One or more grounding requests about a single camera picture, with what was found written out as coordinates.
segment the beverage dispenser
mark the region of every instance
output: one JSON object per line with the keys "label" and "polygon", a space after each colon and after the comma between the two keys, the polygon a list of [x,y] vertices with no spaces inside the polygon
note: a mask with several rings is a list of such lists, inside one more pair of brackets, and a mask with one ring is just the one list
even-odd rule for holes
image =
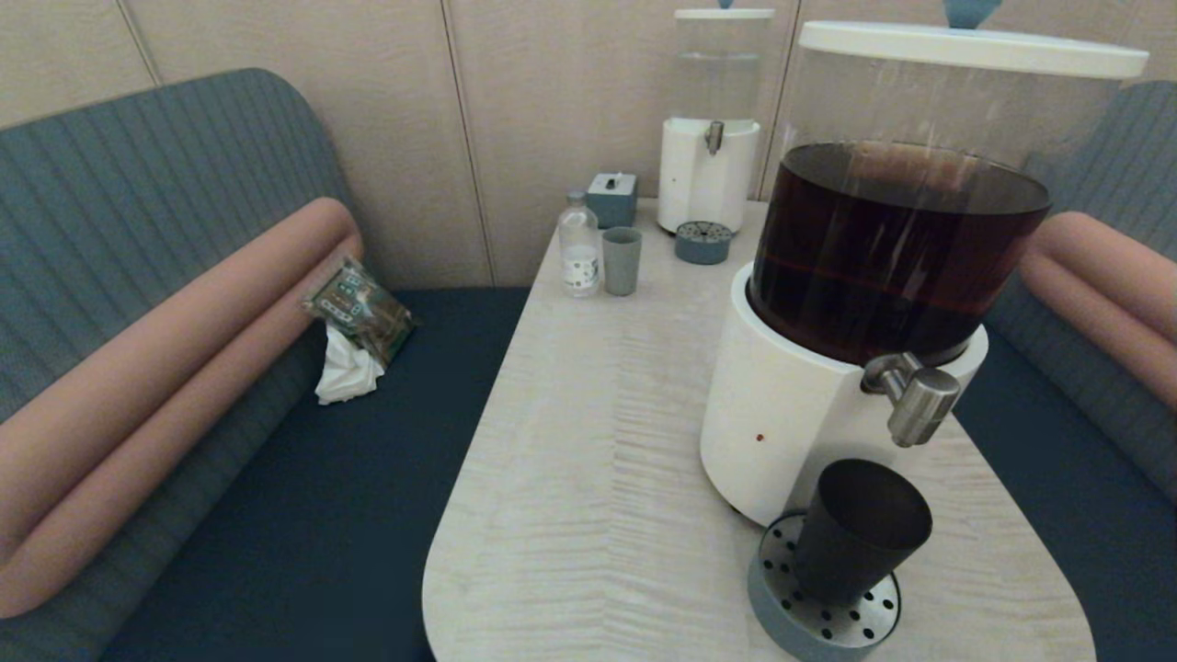
{"label": "beverage dispenser", "polygon": [[674,12],[678,54],[658,180],[658,224],[671,232],[693,220],[732,232],[744,224],[760,141],[753,111],[773,15],[773,9]]}
{"label": "beverage dispenser", "polygon": [[926,443],[988,351],[982,317],[1065,167],[1148,53],[810,21],[756,260],[736,276],[701,437],[767,524],[830,462]]}

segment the plastic bottle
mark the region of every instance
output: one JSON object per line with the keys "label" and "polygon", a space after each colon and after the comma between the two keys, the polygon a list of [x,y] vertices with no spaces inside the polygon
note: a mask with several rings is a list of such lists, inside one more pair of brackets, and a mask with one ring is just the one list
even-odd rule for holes
{"label": "plastic bottle", "polygon": [[584,191],[568,192],[568,208],[557,221],[560,232],[564,291],[591,297],[600,287],[600,238],[597,214],[585,205]]}

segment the perforated drip tray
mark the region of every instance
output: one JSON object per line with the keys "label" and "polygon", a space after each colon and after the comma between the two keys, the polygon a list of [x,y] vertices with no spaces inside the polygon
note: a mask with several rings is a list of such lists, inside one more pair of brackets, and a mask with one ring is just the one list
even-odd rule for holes
{"label": "perforated drip tray", "polygon": [[793,574],[793,549],[804,511],[777,519],[749,565],[747,595],[769,636],[797,658],[862,660],[899,622],[899,583],[889,575],[850,607],[806,596]]}

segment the dark gray cup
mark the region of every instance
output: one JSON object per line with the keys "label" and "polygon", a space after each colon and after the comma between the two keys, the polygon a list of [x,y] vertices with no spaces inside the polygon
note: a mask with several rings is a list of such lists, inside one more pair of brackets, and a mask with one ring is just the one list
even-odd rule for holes
{"label": "dark gray cup", "polygon": [[822,471],[797,541],[802,591],[850,605],[891,574],[932,534],[932,511],[915,485],[865,459]]}
{"label": "dark gray cup", "polygon": [[600,237],[605,253],[605,291],[627,297],[638,289],[641,233],[632,227],[611,227]]}

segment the table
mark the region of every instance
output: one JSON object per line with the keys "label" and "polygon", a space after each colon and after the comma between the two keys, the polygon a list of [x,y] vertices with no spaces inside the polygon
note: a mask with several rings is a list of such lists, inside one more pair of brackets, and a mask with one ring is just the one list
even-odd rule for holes
{"label": "table", "polygon": [[[766,207],[698,266],[641,200],[627,298],[565,296],[553,237],[430,549],[439,662],[792,658],[746,595],[763,530],[699,461],[729,286]],[[1095,660],[1073,591],[955,418],[895,468],[935,531],[896,572],[903,617],[871,660]]]}

